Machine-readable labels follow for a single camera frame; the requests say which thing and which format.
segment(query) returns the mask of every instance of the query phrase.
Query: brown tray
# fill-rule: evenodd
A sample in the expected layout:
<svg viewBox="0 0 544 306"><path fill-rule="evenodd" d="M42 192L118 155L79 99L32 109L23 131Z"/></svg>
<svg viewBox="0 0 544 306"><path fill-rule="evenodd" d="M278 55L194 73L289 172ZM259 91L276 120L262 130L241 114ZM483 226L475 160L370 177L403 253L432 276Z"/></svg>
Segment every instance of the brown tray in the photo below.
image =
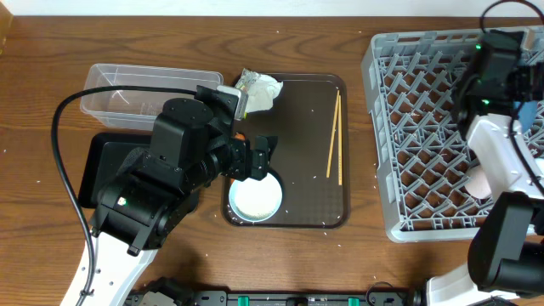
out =
<svg viewBox="0 0 544 306"><path fill-rule="evenodd" d="M324 74L269 73L283 82L272 110L248 114L235 132L253 141L255 136L278 136L271 168L279 175L283 201L271 218L248 223L230 210L230 180L224 180L222 213L236 226L326 228L342 225L349 217L349 147L346 85ZM337 90L342 95L343 185L338 185L338 145L335 137L331 177L326 164L331 144Z"/></svg>

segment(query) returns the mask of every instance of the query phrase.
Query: wooden table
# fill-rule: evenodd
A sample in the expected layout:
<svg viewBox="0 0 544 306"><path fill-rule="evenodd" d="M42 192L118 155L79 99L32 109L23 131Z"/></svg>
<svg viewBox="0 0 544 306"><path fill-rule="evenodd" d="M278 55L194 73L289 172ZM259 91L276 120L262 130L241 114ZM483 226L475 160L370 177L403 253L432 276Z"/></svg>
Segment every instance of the wooden table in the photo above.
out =
<svg viewBox="0 0 544 306"><path fill-rule="evenodd" d="M95 63L219 71L225 83L244 67L323 72L340 76L348 87L351 217L345 226L327 235L230 226L219 211L218 179L137 286L169 276L195 288L363 292L376 281L421 285L463 264L468 241L396 244L385 235L360 62L377 33L477 26L474 18L15 18L0 57L0 304L59 304L76 271L82 230L54 165L49 134L56 105L82 89ZM76 190L89 142L104 130L78 103L63 115L62 155ZM544 299L523 302L538 303Z"/></svg>

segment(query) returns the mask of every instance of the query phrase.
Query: wooden chopstick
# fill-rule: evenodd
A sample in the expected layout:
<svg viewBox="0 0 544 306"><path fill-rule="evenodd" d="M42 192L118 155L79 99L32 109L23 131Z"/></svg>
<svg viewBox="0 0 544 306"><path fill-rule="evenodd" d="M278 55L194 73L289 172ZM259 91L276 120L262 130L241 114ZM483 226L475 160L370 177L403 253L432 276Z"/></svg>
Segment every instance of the wooden chopstick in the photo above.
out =
<svg viewBox="0 0 544 306"><path fill-rule="evenodd" d="M332 120L332 131L331 131L331 147L329 148L329 160L326 164L326 176L329 178L331 176L331 160L332 160L332 149L334 147L334 132L337 127L337 118L338 118L338 99L340 97L340 91L337 91L337 103L334 105L334 119Z"/></svg>
<svg viewBox="0 0 544 306"><path fill-rule="evenodd" d="M342 96L338 95L338 185L342 186Z"/></svg>

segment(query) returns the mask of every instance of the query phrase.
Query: plastic bin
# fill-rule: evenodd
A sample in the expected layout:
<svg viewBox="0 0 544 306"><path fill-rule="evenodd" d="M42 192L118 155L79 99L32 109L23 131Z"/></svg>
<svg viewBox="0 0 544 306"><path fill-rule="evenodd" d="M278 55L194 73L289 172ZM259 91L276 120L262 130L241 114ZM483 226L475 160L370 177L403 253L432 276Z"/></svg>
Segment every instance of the plastic bin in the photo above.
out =
<svg viewBox="0 0 544 306"><path fill-rule="evenodd" d="M196 90L196 85L215 89L222 84L223 76L212 71L96 64L88 73L85 89L136 85ZM151 131L156 116L162 111L162 105L169 99L184 96L187 95L118 90L85 96L80 108L109 128Z"/></svg>
<svg viewBox="0 0 544 306"><path fill-rule="evenodd" d="M544 31L536 31L523 61L544 58ZM503 28L522 31L524 28ZM471 239L493 201L463 188L476 155L451 120L451 89L464 72L482 32L426 31L375 35L361 63L366 107L377 142L377 179L386 232L392 241ZM524 137L534 156L544 151L544 107Z"/></svg>

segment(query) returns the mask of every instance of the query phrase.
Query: crumpled paper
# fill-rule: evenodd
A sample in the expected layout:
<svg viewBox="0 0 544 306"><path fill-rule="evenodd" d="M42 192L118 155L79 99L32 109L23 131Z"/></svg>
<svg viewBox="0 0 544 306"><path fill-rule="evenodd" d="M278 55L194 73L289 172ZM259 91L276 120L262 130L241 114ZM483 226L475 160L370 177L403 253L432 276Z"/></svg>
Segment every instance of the crumpled paper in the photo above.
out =
<svg viewBox="0 0 544 306"><path fill-rule="evenodd" d="M271 109L274 98L280 94L283 82L277 82L272 76L244 69L235 87L247 93L246 113L251 113Z"/></svg>

